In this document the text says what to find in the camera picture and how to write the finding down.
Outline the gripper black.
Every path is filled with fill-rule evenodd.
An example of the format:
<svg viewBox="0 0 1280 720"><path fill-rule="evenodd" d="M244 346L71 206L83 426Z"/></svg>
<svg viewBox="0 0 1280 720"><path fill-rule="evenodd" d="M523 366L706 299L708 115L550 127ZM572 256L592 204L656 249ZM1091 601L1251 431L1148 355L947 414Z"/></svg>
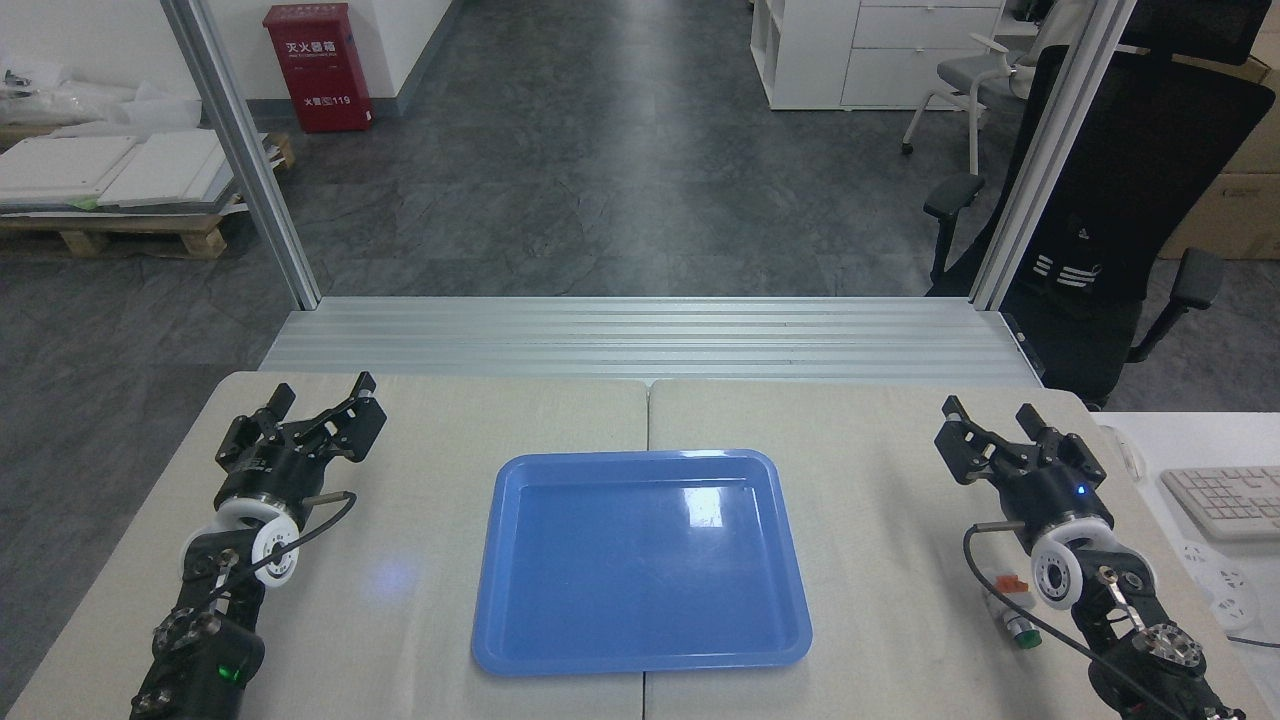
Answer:
<svg viewBox="0 0 1280 720"><path fill-rule="evenodd" d="M1114 515L1097 495L1106 470L1080 436L1061 433L1023 404L1018 423L1036 448L1030 462L1005 438L975 424L957 396L943 401L942 414L934 446L959 484L1010 477L1010 519L1021 523L1015 536L1024 550L1069 521L1096 518L1114 527Z"/></svg>
<svg viewBox="0 0 1280 720"><path fill-rule="evenodd" d="M265 405L229 425L215 452L227 478L214 506L256 498L280 505L291 516L310 515L303 500L323 488L323 460L362 462L380 434L387 414L374 397L376 386L370 372L361 372L344 401L314 418L287 423L289 448L270 445L282 442L283 421L296 400L294 391L280 383Z"/></svg>

